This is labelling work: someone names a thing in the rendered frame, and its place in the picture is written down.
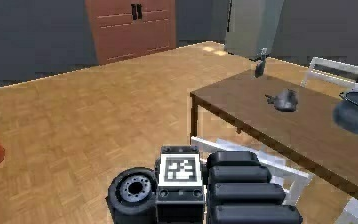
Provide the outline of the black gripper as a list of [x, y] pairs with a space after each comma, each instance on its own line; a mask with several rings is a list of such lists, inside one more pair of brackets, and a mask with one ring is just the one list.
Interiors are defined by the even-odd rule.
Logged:
[[106, 196], [113, 224], [156, 224], [156, 186], [149, 168], [134, 167], [118, 174]]

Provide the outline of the brown wooden dining table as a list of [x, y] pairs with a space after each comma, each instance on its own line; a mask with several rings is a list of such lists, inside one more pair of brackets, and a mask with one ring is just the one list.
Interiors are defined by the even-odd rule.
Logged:
[[[280, 112], [265, 95], [297, 93], [295, 112]], [[193, 90], [191, 134], [198, 107], [230, 123], [358, 200], [358, 135], [335, 124], [337, 98], [248, 70]]]

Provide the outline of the red-brown wooden cupboard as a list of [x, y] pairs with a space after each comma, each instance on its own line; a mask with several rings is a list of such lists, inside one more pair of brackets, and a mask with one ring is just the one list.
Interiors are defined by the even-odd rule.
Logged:
[[176, 47], [175, 0], [85, 0], [100, 65]]

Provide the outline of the grey kettle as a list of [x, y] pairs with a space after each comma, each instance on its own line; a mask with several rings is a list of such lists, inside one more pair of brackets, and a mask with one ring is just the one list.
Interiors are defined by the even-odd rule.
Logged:
[[297, 93], [291, 89], [284, 89], [276, 96], [265, 95], [268, 104], [280, 112], [295, 112], [298, 105]]

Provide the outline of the dark pepper mill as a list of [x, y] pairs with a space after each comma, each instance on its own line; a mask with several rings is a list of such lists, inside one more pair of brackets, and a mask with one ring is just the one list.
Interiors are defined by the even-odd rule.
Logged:
[[256, 68], [255, 68], [254, 76], [255, 76], [256, 78], [262, 76], [263, 73], [264, 73], [264, 69], [265, 69], [265, 65], [266, 65], [266, 53], [267, 53], [267, 49], [266, 49], [266, 48], [263, 48], [263, 49], [261, 50], [260, 61], [259, 61], [259, 63], [256, 65]]

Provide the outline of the grey fridge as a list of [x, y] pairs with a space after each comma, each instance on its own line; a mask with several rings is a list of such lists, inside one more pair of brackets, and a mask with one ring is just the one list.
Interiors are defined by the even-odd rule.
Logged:
[[230, 0], [225, 51], [257, 60], [270, 54], [285, 0]]

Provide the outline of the dark grey-blue pot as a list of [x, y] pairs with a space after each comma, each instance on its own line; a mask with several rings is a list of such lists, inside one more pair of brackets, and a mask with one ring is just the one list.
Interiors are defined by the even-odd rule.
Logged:
[[335, 106], [332, 117], [341, 128], [358, 134], [358, 91], [339, 94], [341, 101]]

